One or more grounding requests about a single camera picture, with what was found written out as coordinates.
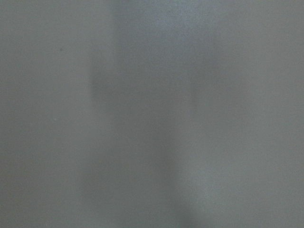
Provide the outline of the blue-grey cup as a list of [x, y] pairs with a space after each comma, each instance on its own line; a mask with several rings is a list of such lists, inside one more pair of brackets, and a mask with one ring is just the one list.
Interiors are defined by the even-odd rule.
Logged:
[[301, 0], [3, 0], [3, 228], [301, 228]]

